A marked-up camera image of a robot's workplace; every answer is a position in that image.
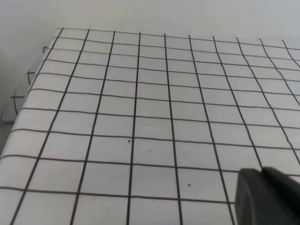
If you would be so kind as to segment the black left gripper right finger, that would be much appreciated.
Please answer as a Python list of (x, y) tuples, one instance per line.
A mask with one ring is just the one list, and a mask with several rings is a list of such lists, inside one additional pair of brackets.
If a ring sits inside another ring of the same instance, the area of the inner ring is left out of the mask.
[(274, 192), (275, 199), (293, 220), (300, 219), (300, 184), (283, 172), (264, 167), (262, 175)]

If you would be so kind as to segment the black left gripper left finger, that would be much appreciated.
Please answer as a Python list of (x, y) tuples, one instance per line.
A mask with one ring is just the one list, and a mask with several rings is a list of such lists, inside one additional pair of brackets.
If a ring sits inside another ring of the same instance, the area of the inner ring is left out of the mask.
[(262, 171), (243, 168), (238, 173), (235, 212), (239, 225), (298, 225), (283, 210)]

